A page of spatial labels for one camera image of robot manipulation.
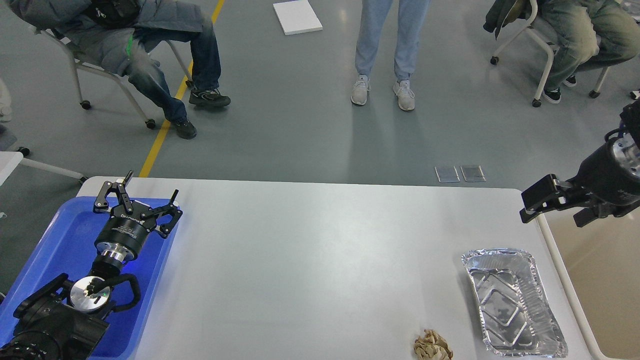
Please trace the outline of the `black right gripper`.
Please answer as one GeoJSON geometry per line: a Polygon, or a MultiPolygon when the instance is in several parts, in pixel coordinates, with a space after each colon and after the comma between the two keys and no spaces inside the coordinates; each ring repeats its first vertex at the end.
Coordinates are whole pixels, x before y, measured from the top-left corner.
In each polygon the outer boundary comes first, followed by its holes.
{"type": "Polygon", "coordinates": [[[639,200],[640,180],[629,165],[623,163],[615,142],[606,142],[583,160],[578,173],[567,181],[559,180],[556,174],[547,174],[532,186],[522,191],[524,208],[519,210],[522,223],[530,223],[540,214],[570,208],[567,200],[573,185],[582,187],[600,200],[580,202],[583,208],[573,215],[574,223],[582,228],[596,219],[610,215],[621,217],[626,205],[639,200]]]}

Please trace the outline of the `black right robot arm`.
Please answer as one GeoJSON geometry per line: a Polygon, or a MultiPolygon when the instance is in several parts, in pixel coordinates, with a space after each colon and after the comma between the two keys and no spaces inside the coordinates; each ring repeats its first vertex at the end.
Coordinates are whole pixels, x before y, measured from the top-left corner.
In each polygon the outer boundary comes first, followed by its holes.
{"type": "Polygon", "coordinates": [[[574,177],[562,181],[548,174],[522,192],[522,223],[553,210],[581,207],[573,219],[582,228],[609,215],[623,217],[639,207],[639,101],[626,105],[620,118],[618,128],[606,133],[604,144],[583,160],[574,177]]]}

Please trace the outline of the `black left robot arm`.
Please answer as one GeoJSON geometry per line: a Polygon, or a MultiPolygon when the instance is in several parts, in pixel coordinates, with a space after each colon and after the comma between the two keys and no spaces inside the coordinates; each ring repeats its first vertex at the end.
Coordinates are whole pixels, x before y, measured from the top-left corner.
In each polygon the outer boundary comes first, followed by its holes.
{"type": "Polygon", "coordinates": [[[183,212],[125,178],[60,207],[1,303],[3,360],[125,360],[138,345],[183,212]]]}

